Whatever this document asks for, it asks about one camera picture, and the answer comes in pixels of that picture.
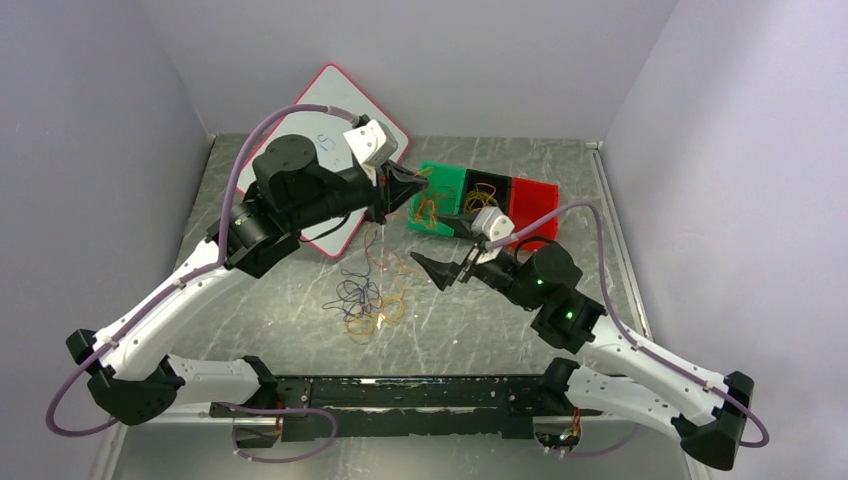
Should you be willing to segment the red plastic bin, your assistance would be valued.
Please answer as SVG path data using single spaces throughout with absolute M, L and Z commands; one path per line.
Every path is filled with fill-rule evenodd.
M 512 220 L 516 232 L 557 208 L 559 203 L 560 189 L 557 185 L 512 177 L 507 215 Z M 534 230 L 530 236 L 555 240 L 558 233 L 559 220 L 554 218 Z M 543 245 L 542 241 L 528 241 L 519 248 L 535 251 Z

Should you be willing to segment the pink framed whiteboard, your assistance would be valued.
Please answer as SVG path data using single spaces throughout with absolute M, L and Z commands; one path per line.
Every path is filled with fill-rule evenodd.
M 384 123 L 398 143 L 392 159 L 400 162 L 408 149 L 410 140 L 406 131 L 397 124 L 387 112 L 375 102 L 352 78 L 335 64 L 325 65 L 312 79 L 306 89 L 300 94 L 298 104 L 321 104 L 340 107 L 354 114 L 365 114 L 371 119 Z M 350 125 L 342 120 L 326 114 L 295 113 L 277 121 L 264 133 L 253 147 L 245 161 L 237 191 L 245 194 L 248 186 L 255 180 L 252 169 L 253 160 L 263 153 L 271 141 L 286 134 L 299 134 L 310 138 L 317 151 L 319 164 L 331 171 L 340 171 L 352 165 L 351 151 L 343 138 L 343 132 Z M 331 229 L 339 223 L 331 219 L 310 227 L 302 232 L 302 238 L 308 240 L 316 250 L 330 258 L 340 257 L 356 231 L 363 222 L 362 209 L 353 212 L 344 226 L 334 233 L 319 238 L 318 235 Z

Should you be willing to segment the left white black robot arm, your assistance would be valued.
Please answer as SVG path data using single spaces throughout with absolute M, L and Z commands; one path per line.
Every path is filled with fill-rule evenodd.
M 189 360 L 172 347 L 192 321 L 295 252 L 305 229 L 360 210 L 382 223 L 427 187 L 424 177 L 393 160 L 389 140 L 360 128 L 347 141 L 354 147 L 351 164 L 331 171 L 309 138 L 272 140 L 253 162 L 255 179 L 243 199 L 225 202 L 219 220 L 169 278 L 111 325 L 68 337 L 94 402 L 112 422 L 139 425 L 182 404 L 227 403 L 254 416 L 277 405 L 277 381 L 259 358 Z

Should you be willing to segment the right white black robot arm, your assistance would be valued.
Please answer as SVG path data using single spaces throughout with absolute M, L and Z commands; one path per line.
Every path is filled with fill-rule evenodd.
M 412 253 L 432 283 L 446 290 L 471 278 L 481 281 L 534 313 L 531 327 L 545 343 L 572 354 L 552 360 L 545 371 L 539 398 L 548 412 L 562 414 L 572 406 L 611 413 L 678 441 L 708 467 L 734 467 L 752 418 L 752 378 L 702 368 L 615 320 L 611 310 L 578 290 L 582 271 L 555 241 L 524 260 L 503 247 L 485 249 L 485 242 L 504 240 L 514 229 L 498 210 L 445 220 L 474 244 L 462 262 Z

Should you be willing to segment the green plastic bin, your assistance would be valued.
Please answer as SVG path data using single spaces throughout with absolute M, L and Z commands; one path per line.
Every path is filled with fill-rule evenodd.
M 464 167 L 423 162 L 417 174 L 429 180 L 429 188 L 412 198 L 406 226 L 411 230 L 453 237 L 453 231 L 440 224 L 437 216 L 458 213 L 465 173 Z

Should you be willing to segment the black plastic bin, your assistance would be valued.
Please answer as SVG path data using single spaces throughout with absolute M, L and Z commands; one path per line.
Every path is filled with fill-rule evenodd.
M 513 180 L 509 176 L 467 169 L 460 190 L 458 213 L 473 214 L 483 207 L 499 207 L 507 213 Z

